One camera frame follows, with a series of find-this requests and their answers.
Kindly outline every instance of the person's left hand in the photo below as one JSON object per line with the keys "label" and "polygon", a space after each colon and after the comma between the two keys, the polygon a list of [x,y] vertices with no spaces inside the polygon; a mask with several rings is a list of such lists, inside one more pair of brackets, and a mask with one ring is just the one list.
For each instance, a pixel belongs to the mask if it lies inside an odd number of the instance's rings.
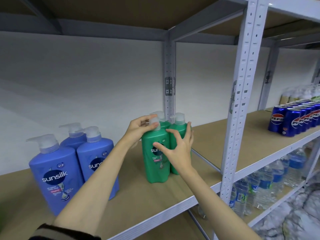
{"label": "person's left hand", "polygon": [[126,133],[122,137],[122,140],[126,141],[130,147],[136,146],[144,133],[155,129],[158,126],[157,122],[149,124],[149,120],[154,117],[157,117],[157,115],[145,115],[132,120]]}

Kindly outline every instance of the forearm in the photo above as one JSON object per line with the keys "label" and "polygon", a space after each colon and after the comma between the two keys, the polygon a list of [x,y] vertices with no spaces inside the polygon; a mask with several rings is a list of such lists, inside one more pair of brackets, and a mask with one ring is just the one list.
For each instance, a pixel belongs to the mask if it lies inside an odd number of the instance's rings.
{"label": "forearm", "polygon": [[181,173],[205,212],[220,240],[261,239],[222,199],[202,180],[193,168]]}
{"label": "forearm", "polygon": [[121,139],[57,216],[54,226],[95,234],[128,149]]}

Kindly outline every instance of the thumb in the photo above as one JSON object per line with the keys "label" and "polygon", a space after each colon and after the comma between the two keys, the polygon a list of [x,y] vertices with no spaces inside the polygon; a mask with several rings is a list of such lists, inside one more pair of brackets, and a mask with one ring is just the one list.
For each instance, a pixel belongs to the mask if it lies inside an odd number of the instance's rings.
{"label": "thumb", "polygon": [[154,142],[152,145],[155,148],[157,148],[160,151],[162,151],[166,156],[168,156],[168,153],[170,152],[170,150],[168,148],[166,148],[164,145],[160,144],[159,142]]}
{"label": "thumb", "polygon": [[158,125],[159,125],[158,122],[154,122],[154,123],[152,123],[152,124],[150,124],[150,125],[148,125],[146,127],[142,127],[143,128],[143,133],[146,133],[148,131],[154,130],[155,128],[157,128]]}

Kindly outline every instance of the person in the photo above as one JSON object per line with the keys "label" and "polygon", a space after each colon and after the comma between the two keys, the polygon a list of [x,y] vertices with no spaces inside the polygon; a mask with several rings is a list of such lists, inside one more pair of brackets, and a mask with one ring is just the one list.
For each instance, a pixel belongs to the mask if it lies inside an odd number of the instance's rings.
{"label": "person", "polygon": [[[52,225],[41,225],[29,240],[98,240],[94,236],[113,184],[127,151],[136,145],[142,135],[153,130],[158,123],[149,124],[156,115],[146,115],[132,120],[124,136],[118,141],[105,161],[80,188]],[[187,124],[185,137],[167,129],[177,140],[177,147],[170,150],[158,142],[154,147],[161,150],[177,169],[205,212],[215,234],[220,240],[261,239],[230,207],[202,180],[191,165],[190,150],[193,142],[191,122]]]}

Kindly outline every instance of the person's right arm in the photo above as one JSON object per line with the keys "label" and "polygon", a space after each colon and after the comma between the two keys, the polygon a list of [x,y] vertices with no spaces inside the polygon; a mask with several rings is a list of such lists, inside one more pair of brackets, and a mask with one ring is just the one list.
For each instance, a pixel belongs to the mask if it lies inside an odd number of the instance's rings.
{"label": "person's right arm", "polygon": [[193,142],[193,131],[191,131],[191,123],[188,123],[186,135],[183,139],[177,130],[167,129],[166,131],[174,134],[177,147],[174,150],[169,150],[157,142],[153,145],[167,156],[170,163],[194,193],[217,237],[220,240],[261,239],[218,197],[192,167],[190,150]]}

